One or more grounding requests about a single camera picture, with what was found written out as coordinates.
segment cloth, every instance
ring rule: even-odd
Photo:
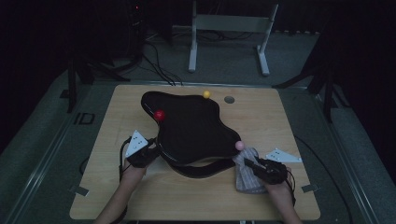
[[[266,192],[262,180],[255,176],[252,169],[246,166],[244,162],[244,158],[247,158],[259,165],[255,157],[259,157],[259,153],[254,147],[247,147],[233,157],[236,171],[236,189],[240,192],[248,194],[263,194]]]

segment wooden tabletop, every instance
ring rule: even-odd
[[[71,218],[95,219],[105,207],[119,184],[120,147],[134,130],[146,138],[156,136],[156,122],[140,105],[146,91],[177,95],[201,95],[210,91],[210,98],[219,104],[222,122],[238,132],[247,147],[255,147],[260,157],[264,158],[276,147],[300,157],[282,102],[274,89],[120,85],[114,90],[80,183],[89,194],[76,195]],[[226,96],[232,96],[234,103],[226,103]],[[301,189],[310,184],[304,164],[286,165],[296,180],[297,213],[301,219],[318,219],[320,212],[314,193],[303,193]],[[280,216],[267,195],[236,191],[234,168],[209,178],[191,179],[177,174],[160,157],[150,165],[134,192],[125,219],[273,220]]]

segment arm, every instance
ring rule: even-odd
[[[137,185],[142,180],[147,170],[147,167],[135,168],[129,165],[130,163],[127,160],[125,160],[123,166],[124,167],[123,169],[125,171],[122,173],[122,179],[119,186],[117,187],[110,201],[108,201],[105,208],[102,210],[102,212],[99,214],[99,216],[93,223],[95,224],[111,223],[120,216],[120,214],[127,206],[132,193],[134,192]]]
[[[290,188],[286,181],[277,185],[270,185],[264,182],[264,186],[268,190],[268,194],[285,224],[303,223],[294,209]]]

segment white metal frame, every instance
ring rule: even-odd
[[[262,43],[257,46],[257,54],[262,68],[262,74],[269,76],[267,60],[265,58],[265,47],[274,24],[278,4],[273,4],[271,14],[268,18],[241,17],[224,15],[203,15],[196,12],[196,0],[192,4],[192,26],[191,26],[191,51],[189,72],[195,72],[197,60],[197,30],[237,31],[264,33]]]

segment dark background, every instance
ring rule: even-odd
[[[105,38],[108,30],[98,19],[109,24],[122,22],[122,15],[126,13],[108,13],[125,10],[111,2],[114,1],[2,1],[0,151],[83,43],[91,43],[85,46],[85,51],[111,59],[114,47]],[[191,22],[191,1],[147,2],[148,26],[170,41],[171,24]],[[208,11],[213,2],[216,3],[198,1],[198,8]],[[261,2],[224,1],[221,12],[255,16],[265,9]],[[343,88],[392,178],[396,176],[393,165],[396,160],[393,141],[396,136],[395,15],[396,6],[390,1],[366,0],[355,4],[353,1],[285,0],[279,6],[274,25],[274,30],[287,30],[291,35],[306,31],[321,33],[304,69],[328,61],[329,55],[337,55],[336,82]]]

